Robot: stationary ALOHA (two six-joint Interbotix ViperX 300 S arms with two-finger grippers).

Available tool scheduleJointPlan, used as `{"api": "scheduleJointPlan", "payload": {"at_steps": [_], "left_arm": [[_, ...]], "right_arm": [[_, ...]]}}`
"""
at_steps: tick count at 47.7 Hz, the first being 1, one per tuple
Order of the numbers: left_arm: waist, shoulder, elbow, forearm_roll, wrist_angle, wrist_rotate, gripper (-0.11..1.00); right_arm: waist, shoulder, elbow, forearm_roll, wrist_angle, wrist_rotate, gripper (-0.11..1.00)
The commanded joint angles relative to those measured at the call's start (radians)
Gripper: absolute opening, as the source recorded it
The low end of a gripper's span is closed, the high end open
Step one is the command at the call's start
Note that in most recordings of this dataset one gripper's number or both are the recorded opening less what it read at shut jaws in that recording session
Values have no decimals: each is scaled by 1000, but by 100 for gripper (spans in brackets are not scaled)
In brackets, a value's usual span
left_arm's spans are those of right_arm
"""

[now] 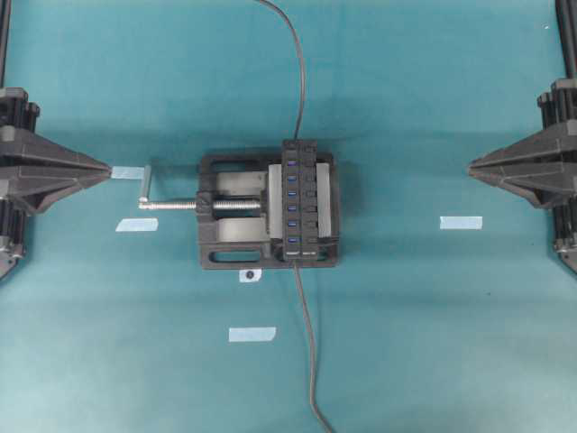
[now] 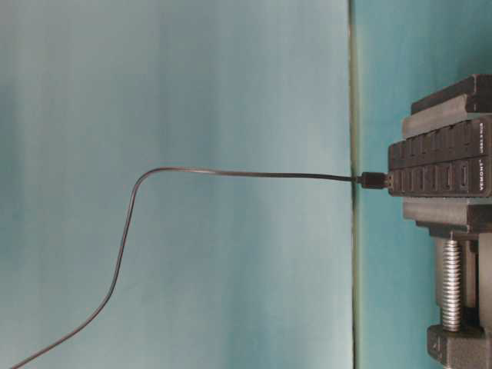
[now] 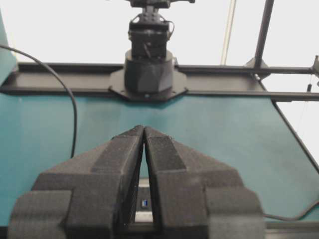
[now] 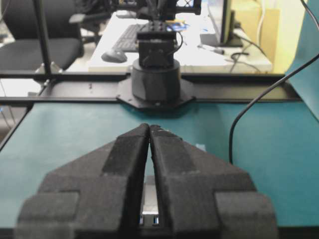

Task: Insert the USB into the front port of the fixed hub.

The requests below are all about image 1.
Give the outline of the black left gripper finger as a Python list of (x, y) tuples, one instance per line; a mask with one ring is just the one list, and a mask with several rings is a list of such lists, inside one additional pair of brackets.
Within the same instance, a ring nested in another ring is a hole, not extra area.
[(40, 214), (110, 177), (111, 171), (102, 170), (1, 170), (1, 198), (29, 215)]
[(111, 170), (104, 162), (82, 152), (71, 151), (25, 129), (1, 130), (1, 162), (9, 165)]

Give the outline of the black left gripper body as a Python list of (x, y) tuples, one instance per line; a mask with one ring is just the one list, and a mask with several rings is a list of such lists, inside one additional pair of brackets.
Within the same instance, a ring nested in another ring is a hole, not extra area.
[(23, 88), (1, 88), (1, 261), (17, 262), (24, 257), (26, 210), (14, 196), (18, 167), (15, 144), (18, 130), (35, 131), (40, 108), (28, 100)]

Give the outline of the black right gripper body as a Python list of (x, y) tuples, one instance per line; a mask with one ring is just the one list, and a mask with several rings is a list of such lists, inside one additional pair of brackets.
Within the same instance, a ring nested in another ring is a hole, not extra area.
[(547, 193), (554, 221), (554, 250), (564, 260), (576, 258), (576, 80), (557, 79), (537, 99), (543, 129), (557, 149), (545, 160), (560, 173)]

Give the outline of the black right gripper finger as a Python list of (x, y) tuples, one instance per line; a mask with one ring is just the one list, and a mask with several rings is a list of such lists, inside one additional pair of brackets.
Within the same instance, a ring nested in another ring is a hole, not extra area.
[(576, 188), (563, 184), (561, 175), (507, 177), (486, 170), (469, 170), (469, 175), (492, 187), (503, 189), (525, 199), (535, 208), (553, 208), (576, 197)]
[(551, 164), (558, 170), (565, 170), (567, 161), (564, 157), (575, 151), (575, 130), (544, 130), (472, 161), (469, 169)]

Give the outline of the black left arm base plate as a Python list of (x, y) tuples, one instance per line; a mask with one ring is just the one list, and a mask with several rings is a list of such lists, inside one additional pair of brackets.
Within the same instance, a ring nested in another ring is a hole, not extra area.
[(18, 264), (20, 258), (1, 252), (0, 256), (0, 280), (6, 277)]

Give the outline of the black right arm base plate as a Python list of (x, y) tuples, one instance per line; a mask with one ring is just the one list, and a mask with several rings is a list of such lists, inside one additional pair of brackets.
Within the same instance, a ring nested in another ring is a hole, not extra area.
[(573, 272), (577, 273), (577, 252), (565, 251), (558, 254), (561, 261)]

